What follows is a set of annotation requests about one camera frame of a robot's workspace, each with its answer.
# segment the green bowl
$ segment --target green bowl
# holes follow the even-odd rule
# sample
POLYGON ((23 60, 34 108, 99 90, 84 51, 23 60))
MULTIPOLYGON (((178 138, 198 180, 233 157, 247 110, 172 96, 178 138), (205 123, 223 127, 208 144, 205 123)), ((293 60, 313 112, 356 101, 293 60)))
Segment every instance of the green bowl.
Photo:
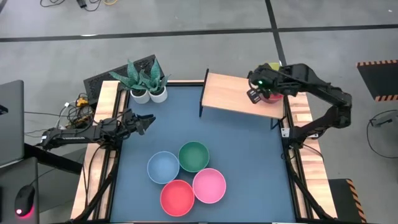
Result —
POLYGON ((209 163, 209 150, 200 142, 188 142, 178 152, 178 160, 184 170, 199 172, 209 163))

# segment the bowl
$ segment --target bowl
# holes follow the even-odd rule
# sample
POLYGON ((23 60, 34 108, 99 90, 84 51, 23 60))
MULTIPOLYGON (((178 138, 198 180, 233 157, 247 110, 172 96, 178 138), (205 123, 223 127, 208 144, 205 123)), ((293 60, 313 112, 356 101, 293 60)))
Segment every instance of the bowl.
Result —
POLYGON ((183 180, 173 180, 160 193, 160 205, 165 213, 173 217, 186 215, 193 207, 195 195, 192 187, 183 180))
POLYGON ((181 167, 188 172, 199 172, 210 160, 208 149, 200 142, 188 142, 178 152, 181 167))
POLYGON ((171 152, 158 152, 148 161, 148 176, 156 184, 169 183, 177 177, 179 171, 180 163, 171 152))
POLYGON ((216 169, 201 170, 193 178, 193 193, 203 203, 216 203, 224 197, 226 182, 222 173, 216 169))
POLYGON ((260 99, 266 103, 276 103, 283 98, 284 96, 282 94, 271 94, 268 99, 265 98, 263 95, 260 95, 260 99))

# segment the blue table surface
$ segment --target blue table surface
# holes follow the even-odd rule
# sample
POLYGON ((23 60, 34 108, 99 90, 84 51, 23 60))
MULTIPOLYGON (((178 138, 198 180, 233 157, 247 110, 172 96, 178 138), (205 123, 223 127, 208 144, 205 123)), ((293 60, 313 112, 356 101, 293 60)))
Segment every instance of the blue table surface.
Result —
MULTIPOLYGON (((286 166, 280 158, 282 143, 269 118, 204 108, 199 118, 202 87, 167 87, 163 103, 129 108, 156 120, 145 135, 123 142, 113 198, 111 222, 294 222, 286 166), (224 197, 215 204, 195 200, 183 217, 171 217, 160 206, 164 185, 147 175, 147 162, 159 151, 178 150, 189 141, 203 143, 210 152, 208 167, 225 177, 224 197)), ((180 169, 177 179, 192 184, 194 174, 180 169)))

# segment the yellow cable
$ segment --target yellow cable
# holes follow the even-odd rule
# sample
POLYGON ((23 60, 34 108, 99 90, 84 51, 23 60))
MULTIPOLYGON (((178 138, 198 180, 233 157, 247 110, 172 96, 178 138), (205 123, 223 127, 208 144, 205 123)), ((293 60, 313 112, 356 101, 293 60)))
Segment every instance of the yellow cable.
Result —
POLYGON ((104 3, 105 3, 106 5, 112 6, 112 5, 115 4, 117 1, 118 1, 118 0, 114 0, 114 1, 111 2, 111 3, 107 3, 106 0, 105 0, 104 3))

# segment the wooden shelf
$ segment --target wooden shelf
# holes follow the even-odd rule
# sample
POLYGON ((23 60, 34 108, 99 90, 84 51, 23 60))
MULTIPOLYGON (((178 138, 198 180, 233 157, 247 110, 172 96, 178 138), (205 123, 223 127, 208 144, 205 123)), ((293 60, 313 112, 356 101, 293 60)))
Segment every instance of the wooden shelf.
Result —
POLYGON ((246 92, 247 78, 208 73, 201 101, 202 106, 231 110, 240 113, 281 119, 284 116, 283 100, 274 104, 260 101, 253 104, 246 92))

